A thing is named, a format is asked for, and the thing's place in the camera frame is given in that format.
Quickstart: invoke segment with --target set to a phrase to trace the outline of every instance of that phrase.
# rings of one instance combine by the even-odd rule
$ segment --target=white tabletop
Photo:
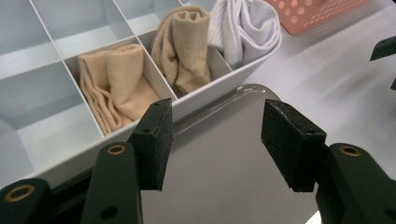
[[[279,51],[246,83],[260,83],[328,135],[369,151],[396,179],[396,55],[370,62],[374,46],[396,36],[396,4],[374,0],[299,36],[285,30]]]

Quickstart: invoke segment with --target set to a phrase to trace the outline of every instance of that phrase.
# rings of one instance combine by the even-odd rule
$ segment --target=reflective surface
[[[292,192],[261,142],[259,85],[238,89],[175,127],[163,192],[142,191],[145,223],[305,223],[314,193]]]

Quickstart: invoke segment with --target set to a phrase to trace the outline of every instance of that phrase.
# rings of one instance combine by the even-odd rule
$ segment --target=organizer compartment
[[[0,80],[59,59],[29,1],[0,6]]]
[[[145,47],[147,52],[151,52],[151,44],[155,36],[155,33],[156,31],[151,31],[138,36],[140,42]],[[232,72],[230,66],[224,61],[221,54],[214,48],[207,48],[206,61],[209,66],[210,76],[212,77],[212,81]]]
[[[116,0],[136,35],[156,30],[169,11],[181,7],[177,0]]]
[[[107,45],[99,49],[84,52],[82,54],[92,54],[103,50],[118,49],[122,46],[131,45],[131,44],[139,44],[136,37],[126,38],[117,43]],[[66,63],[67,68],[69,69],[73,78],[76,80],[77,83],[79,83],[78,56],[68,58],[64,60],[64,62]],[[150,59],[149,55],[146,52],[145,52],[144,64],[145,64],[144,76],[148,81],[148,83],[150,84],[150,86],[157,92],[158,96],[162,99],[171,98],[173,101],[175,101],[177,99],[176,96],[173,94],[171,88],[167,85],[165,79],[163,78],[163,76],[161,76],[160,72],[153,64],[152,60]]]
[[[0,82],[0,188],[101,138],[62,62]]]
[[[133,35],[113,1],[33,0],[64,58]]]

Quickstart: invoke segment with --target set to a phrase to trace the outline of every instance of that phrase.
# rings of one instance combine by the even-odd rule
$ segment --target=compartment divider
[[[36,7],[35,7],[35,4],[33,3],[32,0],[29,0],[29,2],[31,3],[31,6],[32,6],[33,10],[35,11],[35,14],[37,15],[38,19],[40,20],[42,26],[44,27],[44,30],[46,31],[47,36],[49,37],[52,46],[55,47],[55,50],[57,51],[57,53],[58,53],[58,55],[59,55],[60,62],[62,62],[62,64],[64,65],[64,69],[66,70],[67,74],[69,75],[69,78],[71,79],[71,81],[73,82],[73,84],[74,84],[76,90],[78,91],[78,95],[79,95],[80,99],[83,101],[85,107],[87,108],[88,112],[90,113],[91,118],[92,118],[92,121],[93,121],[93,123],[95,124],[96,129],[98,130],[99,134],[101,134],[101,136],[104,137],[102,131],[100,130],[99,124],[98,124],[98,122],[96,121],[96,119],[95,119],[95,117],[94,117],[94,115],[93,115],[93,113],[92,113],[90,107],[88,106],[88,103],[87,103],[87,101],[86,101],[84,95],[82,94],[82,91],[81,91],[81,89],[80,89],[80,87],[79,87],[77,81],[73,78],[73,76],[72,76],[70,70],[68,69],[68,67],[67,67],[67,65],[66,65],[66,63],[65,63],[65,61],[64,61],[64,56],[62,55],[62,53],[61,53],[61,51],[59,50],[58,46],[55,44],[55,42],[54,42],[54,40],[53,40],[53,38],[52,38],[52,36],[51,36],[51,34],[50,34],[50,32],[49,32],[49,30],[48,30],[46,24],[43,22],[43,20],[42,20],[40,14],[38,13],[38,11],[37,11],[37,9],[36,9]]]

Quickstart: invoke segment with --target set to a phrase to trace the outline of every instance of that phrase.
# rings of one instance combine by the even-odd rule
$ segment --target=storage organizer
[[[136,122],[106,137],[79,87],[78,55],[129,44],[145,47],[145,77],[171,98],[174,120],[239,86],[267,57],[232,70],[208,49],[212,82],[178,98],[149,56],[162,18],[173,8],[210,10],[215,0],[6,0],[0,7],[0,188],[43,175],[71,158],[64,178],[88,168],[93,148],[125,141]],[[59,184],[49,179],[51,185]]]
[[[370,2],[370,0],[266,0],[292,35],[300,34],[323,22]]]

